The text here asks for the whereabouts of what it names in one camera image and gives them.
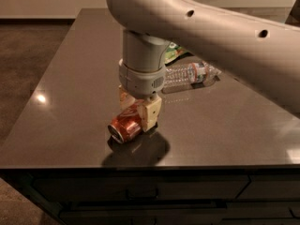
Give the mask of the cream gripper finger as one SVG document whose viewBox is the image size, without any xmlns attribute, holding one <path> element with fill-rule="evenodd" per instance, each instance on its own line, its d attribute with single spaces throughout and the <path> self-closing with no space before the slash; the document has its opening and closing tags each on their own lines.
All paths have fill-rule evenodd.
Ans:
<svg viewBox="0 0 300 225">
<path fill-rule="evenodd" d="M 138 105 L 137 111 L 141 118 L 143 132 L 147 132 L 155 126 L 158 121 L 161 105 L 162 98 L 158 94 L 154 94 Z"/>
<path fill-rule="evenodd" d="M 119 89 L 119 104 L 120 104 L 120 109 L 123 111 L 126 108 L 130 107 L 133 105 L 136 101 L 136 98 L 133 97 L 131 94 L 128 93 L 128 91 L 120 85 L 118 87 Z"/>
</svg>

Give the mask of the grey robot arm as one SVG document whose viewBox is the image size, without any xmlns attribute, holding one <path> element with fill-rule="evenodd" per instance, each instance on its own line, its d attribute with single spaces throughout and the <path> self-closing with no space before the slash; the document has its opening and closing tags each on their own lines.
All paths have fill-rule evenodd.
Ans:
<svg viewBox="0 0 300 225">
<path fill-rule="evenodd" d="M 174 42 L 300 115 L 300 28 L 192 0 L 107 0 L 124 26 L 120 82 L 135 98 L 162 88 L 160 56 Z"/>
</svg>

